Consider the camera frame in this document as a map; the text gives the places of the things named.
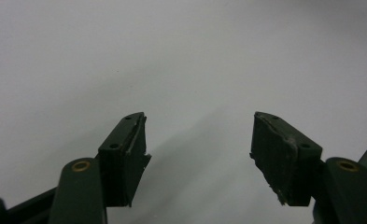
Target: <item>white wall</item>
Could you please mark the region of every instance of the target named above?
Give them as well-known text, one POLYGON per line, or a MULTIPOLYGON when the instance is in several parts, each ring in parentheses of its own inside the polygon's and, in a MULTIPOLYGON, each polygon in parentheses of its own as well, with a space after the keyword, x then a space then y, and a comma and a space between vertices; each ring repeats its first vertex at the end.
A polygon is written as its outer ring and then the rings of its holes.
POLYGON ((273 113, 358 160, 367 148, 367 0, 0 1, 0 197, 57 185, 124 116, 153 155, 109 223, 311 223, 248 156, 273 113))

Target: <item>screw hole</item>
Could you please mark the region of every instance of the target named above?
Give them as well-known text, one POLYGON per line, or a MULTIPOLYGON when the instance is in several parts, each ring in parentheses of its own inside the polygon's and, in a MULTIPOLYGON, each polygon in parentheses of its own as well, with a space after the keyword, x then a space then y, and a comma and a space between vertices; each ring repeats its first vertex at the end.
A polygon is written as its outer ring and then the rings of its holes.
POLYGON ((74 172, 85 171, 90 167, 91 163, 89 161, 78 161, 72 166, 74 172))
POLYGON ((308 144, 306 144, 306 143, 302 143, 302 144, 300 144, 300 146, 301 147, 305 147, 305 148, 309 148, 310 146, 308 145, 308 144))
POLYGON ((357 172, 359 170, 358 165, 350 161, 338 161, 337 164, 341 169, 349 172, 357 172))
POLYGON ((110 147, 110 148, 118 148, 118 147, 120 147, 120 145, 119 145, 119 144, 112 144, 112 145, 110 145, 109 147, 110 147))

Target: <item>brass screw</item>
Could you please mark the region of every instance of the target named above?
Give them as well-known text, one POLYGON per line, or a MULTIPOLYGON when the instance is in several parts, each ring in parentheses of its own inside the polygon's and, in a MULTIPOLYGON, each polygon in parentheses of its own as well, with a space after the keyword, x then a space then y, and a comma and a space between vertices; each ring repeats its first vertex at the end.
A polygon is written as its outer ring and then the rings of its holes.
POLYGON ((91 163, 89 161, 78 161, 72 166, 74 172, 82 172, 90 167, 91 163))
POLYGON ((359 170, 359 166, 351 161, 338 161, 337 165, 341 169, 349 172, 357 172, 359 170))

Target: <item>white background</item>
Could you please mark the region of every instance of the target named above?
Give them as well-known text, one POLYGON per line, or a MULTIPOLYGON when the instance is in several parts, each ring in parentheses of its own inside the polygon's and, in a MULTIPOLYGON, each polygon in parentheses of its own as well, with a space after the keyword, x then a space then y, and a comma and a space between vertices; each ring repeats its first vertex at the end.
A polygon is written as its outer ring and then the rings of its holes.
POLYGON ((109 223, 311 223, 248 156, 253 114, 367 148, 367 0, 0 1, 0 197, 57 185, 118 121, 153 156, 109 223))

